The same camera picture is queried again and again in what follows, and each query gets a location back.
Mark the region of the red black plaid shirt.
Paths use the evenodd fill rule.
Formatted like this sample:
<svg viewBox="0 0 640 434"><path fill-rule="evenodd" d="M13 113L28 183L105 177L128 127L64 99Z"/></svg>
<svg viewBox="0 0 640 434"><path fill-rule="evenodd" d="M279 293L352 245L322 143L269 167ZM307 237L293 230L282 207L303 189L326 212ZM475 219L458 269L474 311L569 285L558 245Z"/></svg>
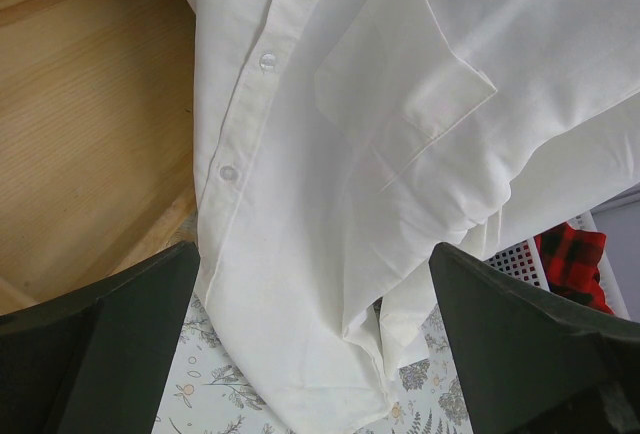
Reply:
<svg viewBox="0 0 640 434"><path fill-rule="evenodd" d="M534 241L552 293L614 314L600 285L604 233L574 229L565 222L535 236Z"/></svg>

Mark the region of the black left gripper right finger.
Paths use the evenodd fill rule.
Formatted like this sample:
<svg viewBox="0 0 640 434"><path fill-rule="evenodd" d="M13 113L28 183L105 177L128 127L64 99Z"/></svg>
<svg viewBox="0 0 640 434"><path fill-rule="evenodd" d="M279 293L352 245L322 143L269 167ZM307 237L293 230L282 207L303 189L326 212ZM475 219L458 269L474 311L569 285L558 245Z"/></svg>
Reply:
<svg viewBox="0 0 640 434"><path fill-rule="evenodd" d="M637 323L447 243L429 266L474 432L638 432Z"/></svg>

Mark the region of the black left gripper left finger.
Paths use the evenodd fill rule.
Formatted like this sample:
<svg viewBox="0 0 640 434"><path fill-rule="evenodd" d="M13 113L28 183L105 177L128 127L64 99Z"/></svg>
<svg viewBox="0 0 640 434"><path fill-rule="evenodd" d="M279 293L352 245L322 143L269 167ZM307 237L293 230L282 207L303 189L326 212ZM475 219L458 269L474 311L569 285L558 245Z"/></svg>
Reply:
<svg viewBox="0 0 640 434"><path fill-rule="evenodd" d="M2 315L2 432L151 432L199 264L180 242Z"/></svg>

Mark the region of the white long-sleeve shirt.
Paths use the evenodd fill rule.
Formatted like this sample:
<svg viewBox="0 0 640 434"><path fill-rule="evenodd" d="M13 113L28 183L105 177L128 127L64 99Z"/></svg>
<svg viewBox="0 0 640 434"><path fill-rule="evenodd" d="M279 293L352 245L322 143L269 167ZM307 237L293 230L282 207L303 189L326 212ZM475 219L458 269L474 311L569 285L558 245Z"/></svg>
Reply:
<svg viewBox="0 0 640 434"><path fill-rule="evenodd" d="M481 258L508 218L639 181L639 0L187 1L198 215L331 220L345 321L390 301L428 227Z"/></svg>

